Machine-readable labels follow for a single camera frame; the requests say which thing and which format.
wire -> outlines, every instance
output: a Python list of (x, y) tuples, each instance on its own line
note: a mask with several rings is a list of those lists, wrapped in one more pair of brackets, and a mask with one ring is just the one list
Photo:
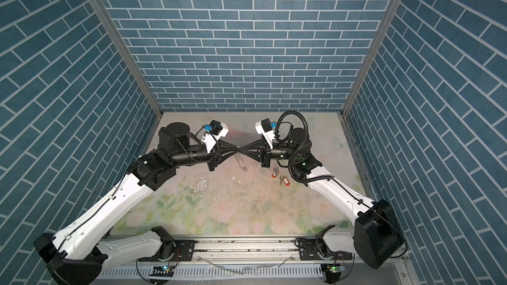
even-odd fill
[(176, 258), (176, 266), (174, 268), (178, 267), (179, 262), (180, 262), (180, 249), (178, 249), (178, 257)]
[(139, 277), (140, 277), (140, 278), (142, 278), (145, 282), (148, 282), (148, 283), (150, 283), (151, 285), (153, 285), (153, 284), (157, 285), (157, 282), (152, 283), (151, 281), (149, 281), (149, 280), (147, 280), (146, 278), (144, 278), (144, 277), (141, 275), (141, 273), (139, 273), (139, 268), (137, 267), (137, 261), (139, 261), (139, 260), (136, 260), (136, 261), (135, 261), (135, 270), (137, 271), (137, 275), (139, 275)]
[(288, 165), (282, 165), (282, 164), (280, 164), (280, 160), (276, 160), (276, 162), (278, 163), (279, 167), (281, 167), (281, 168), (288, 168)]
[(183, 144), (181, 144), (181, 142), (179, 141), (179, 139), (178, 139), (177, 137), (174, 137), (174, 138), (176, 139), (176, 141), (178, 141), (178, 143), (180, 144), (181, 148), (182, 148), (182, 149), (183, 149), (183, 151), (187, 154), (187, 156), (189, 157), (189, 159), (191, 159), (192, 161), (197, 162), (197, 163), (204, 163), (204, 162), (209, 162), (209, 161), (211, 161), (212, 159), (216, 158), (216, 157), (217, 157), (217, 155), (219, 154), (219, 151), (220, 151), (220, 144), (219, 144), (219, 142), (217, 141), (217, 138), (215, 138), (215, 136), (214, 136), (214, 135), (212, 135), (211, 133), (209, 133), (209, 132), (207, 132), (207, 131), (205, 132), (205, 134), (209, 134), (210, 136), (212, 136), (212, 137), (213, 137), (213, 139), (215, 140), (215, 142), (217, 143), (217, 146), (218, 146), (218, 147), (217, 147), (217, 151), (216, 151), (215, 155), (213, 155), (210, 159), (208, 159), (208, 160), (204, 160), (204, 161), (199, 161), (199, 160), (194, 159), (194, 158), (190, 155), (190, 153), (188, 153), (188, 151), (185, 149), (185, 147), (183, 146)]
[(339, 280), (337, 280), (337, 281), (335, 282), (335, 284), (336, 284), (337, 282), (339, 282), (339, 281), (343, 281), (344, 279), (346, 279), (347, 277), (349, 277), (349, 276), (350, 276), (350, 274), (352, 273), (352, 270), (354, 269), (354, 262), (355, 262), (355, 254), (354, 254), (354, 256), (352, 257), (352, 266), (350, 267), (349, 272), (347, 273), (347, 275), (346, 275), (345, 277), (340, 278)]
[(343, 266), (345, 266), (345, 268), (347, 268), (347, 265), (345, 264), (345, 259), (343, 258), (343, 255), (340, 252), (336, 252), (336, 253), (340, 255), (340, 257), (342, 258), (342, 261), (343, 261)]
[(116, 187), (115, 191), (112, 192), (112, 195), (111, 195), (111, 198), (108, 198), (105, 200), (105, 202), (100, 205), (100, 207), (98, 207), (97, 211), (94, 212), (90, 217), (88, 217), (83, 223), (81, 223), (80, 225), (78, 225), (74, 230), (72, 230), (62, 241), (62, 243), (60, 243), (60, 246), (58, 247), (58, 250), (56, 250), (56, 253), (59, 253), (60, 252), (60, 249), (62, 248), (63, 244), (65, 243), (65, 241), (67, 241), (67, 238), (70, 237), (76, 230), (78, 230), (80, 227), (82, 227), (84, 224), (86, 224), (88, 221), (90, 221), (90, 219), (92, 219), (101, 209), (102, 207), (104, 207), (104, 205), (110, 201), (111, 199), (114, 199), (115, 198), (115, 194), (116, 192), (118, 191), (118, 188), (120, 188), (120, 186), (122, 185), (122, 182), (123, 182), (123, 179), (126, 177), (123, 176), (122, 179), (120, 180), (120, 182), (118, 183), (118, 186)]
[[(286, 124), (290, 124), (290, 127), (288, 129), (287, 136), (284, 137), (282, 140), (280, 140), (279, 134), (278, 134), (278, 128), (279, 128), (278, 125), (282, 125), (282, 124), (285, 124), (285, 123)], [(287, 141), (288, 137), (290, 136), (290, 133), (292, 132), (292, 129), (294, 128), (294, 125), (292, 123), (288, 122), (288, 121), (284, 121), (284, 122), (280, 122), (280, 123), (276, 124), (276, 126), (277, 126), (275, 128), (275, 138), (276, 138), (276, 141), (278, 141), (279, 143), (283, 143), (283, 142)]]
[(400, 255), (398, 256), (390, 256), (390, 258), (392, 259), (396, 259), (396, 258), (399, 258), (401, 256), (403, 256), (407, 250), (409, 249), (409, 246), (407, 244), (407, 241), (405, 240), (405, 238), (403, 237), (402, 233), (395, 227), (393, 226), (389, 221), (387, 221), (387, 219), (385, 219), (383, 216), (379, 215), (378, 212), (376, 212), (375, 210), (373, 210), (370, 206), (366, 205), (362, 199), (358, 199), (356, 196), (354, 196), (351, 192), (349, 192), (345, 187), (343, 187), (342, 184), (340, 184), (337, 180), (335, 180), (335, 178), (333, 177), (332, 178), (333, 181), (335, 181), (336, 184), (338, 184), (347, 194), (349, 194), (350, 196), (352, 196), (352, 198), (354, 198), (355, 200), (357, 200), (360, 204), (366, 206), (366, 208), (368, 208), (369, 210), (371, 210), (372, 212), (376, 213), (377, 216), (379, 216), (380, 218), (382, 218), (383, 221), (385, 221), (388, 225), (390, 225), (395, 231), (396, 231), (396, 234), (398, 235), (398, 237), (402, 240), (402, 244), (405, 245), (405, 250), (403, 251), (403, 253), (401, 253)]
[(197, 134), (198, 134), (199, 132), (201, 132), (201, 130), (203, 130), (203, 129), (204, 129), (204, 126), (205, 126), (205, 125), (203, 124), (203, 125), (202, 125), (202, 127), (199, 129), (199, 131), (197, 131), (197, 132), (195, 133), (195, 136), (196, 136), (196, 137), (197, 137)]

table surface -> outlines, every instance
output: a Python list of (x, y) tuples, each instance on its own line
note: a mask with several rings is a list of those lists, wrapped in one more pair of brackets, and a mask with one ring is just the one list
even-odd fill
[[(336, 113), (304, 113), (308, 122), (311, 152), (334, 176), (359, 193), (364, 193)], [(158, 129), (172, 122), (184, 122), (191, 131), (211, 120), (229, 128), (225, 141), (239, 146), (260, 139), (255, 123), (265, 118), (278, 120), (272, 112), (251, 113), (164, 113)], [(295, 127), (302, 124), (287, 116)], [(288, 131), (280, 128), (280, 135)], [(158, 131), (148, 151), (155, 149)], [(163, 226), (172, 235), (301, 235), (315, 234), (329, 224), (353, 229), (345, 215), (320, 193), (292, 180), (286, 168), (280, 175), (290, 185), (280, 186), (272, 178), (273, 167), (236, 154), (209, 172), (206, 163), (181, 167), (176, 176), (138, 203), (114, 225), (111, 235), (136, 235)]]

brick wallpaper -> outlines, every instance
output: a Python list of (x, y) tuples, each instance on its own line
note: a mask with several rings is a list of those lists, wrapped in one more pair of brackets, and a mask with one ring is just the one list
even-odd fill
[(421, 283), (506, 284), (507, 0), (403, 0), (350, 121)]
[(0, 0), (0, 91), (0, 284), (47, 284), (33, 240), (119, 180), (155, 116), (86, 0)]
[(389, 0), (103, 0), (165, 111), (339, 111)]

